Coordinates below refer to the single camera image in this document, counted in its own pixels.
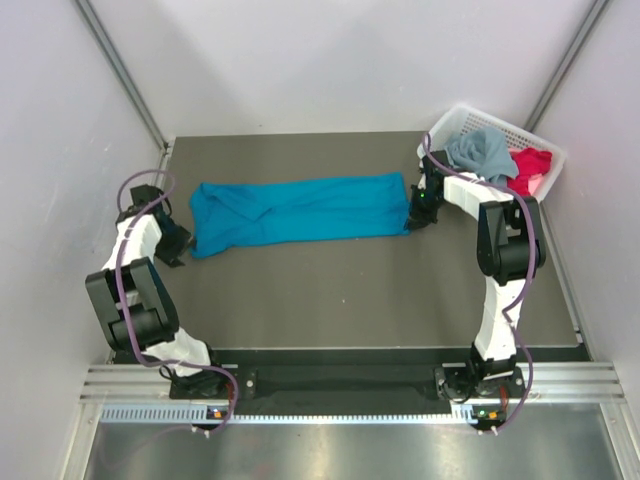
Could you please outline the bright blue t shirt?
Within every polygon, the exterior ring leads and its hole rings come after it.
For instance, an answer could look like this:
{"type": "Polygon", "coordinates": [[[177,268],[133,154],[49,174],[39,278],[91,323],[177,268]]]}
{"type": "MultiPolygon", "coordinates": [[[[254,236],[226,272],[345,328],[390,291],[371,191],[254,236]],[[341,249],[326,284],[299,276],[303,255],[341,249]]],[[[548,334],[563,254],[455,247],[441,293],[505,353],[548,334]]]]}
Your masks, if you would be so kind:
{"type": "Polygon", "coordinates": [[[203,183],[189,206],[197,259],[233,247],[409,233],[409,200],[399,172],[264,185],[203,183]]]}

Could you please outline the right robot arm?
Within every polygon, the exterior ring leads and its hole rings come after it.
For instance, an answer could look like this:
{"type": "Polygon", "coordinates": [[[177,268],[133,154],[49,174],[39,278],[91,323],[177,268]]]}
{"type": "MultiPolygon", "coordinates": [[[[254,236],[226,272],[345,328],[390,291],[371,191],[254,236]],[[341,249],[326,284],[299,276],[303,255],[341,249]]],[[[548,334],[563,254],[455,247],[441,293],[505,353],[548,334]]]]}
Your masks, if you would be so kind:
{"type": "Polygon", "coordinates": [[[535,198],[516,198],[473,173],[453,172],[445,160],[444,151],[420,160],[421,178],[411,187],[405,228],[435,224],[445,203],[477,222],[476,259],[485,278],[481,325],[464,369],[441,380],[442,393],[462,401],[522,379],[516,372],[515,334],[526,290],[546,261],[546,243],[535,198]]]}

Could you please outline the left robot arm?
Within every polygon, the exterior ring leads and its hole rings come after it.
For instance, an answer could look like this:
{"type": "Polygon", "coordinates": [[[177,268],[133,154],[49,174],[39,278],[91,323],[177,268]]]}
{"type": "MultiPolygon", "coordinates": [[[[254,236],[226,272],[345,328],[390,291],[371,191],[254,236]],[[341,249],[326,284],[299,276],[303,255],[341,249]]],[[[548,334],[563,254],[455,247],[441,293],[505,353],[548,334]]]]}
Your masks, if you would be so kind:
{"type": "Polygon", "coordinates": [[[164,192],[153,185],[130,190],[132,204],[116,220],[117,237],[104,266],[85,279],[85,288],[110,348],[134,349],[171,382],[174,399],[220,398],[232,393],[225,370],[203,341],[179,324],[177,308],[154,264],[170,268],[196,244],[193,235],[171,218],[164,192]]]}

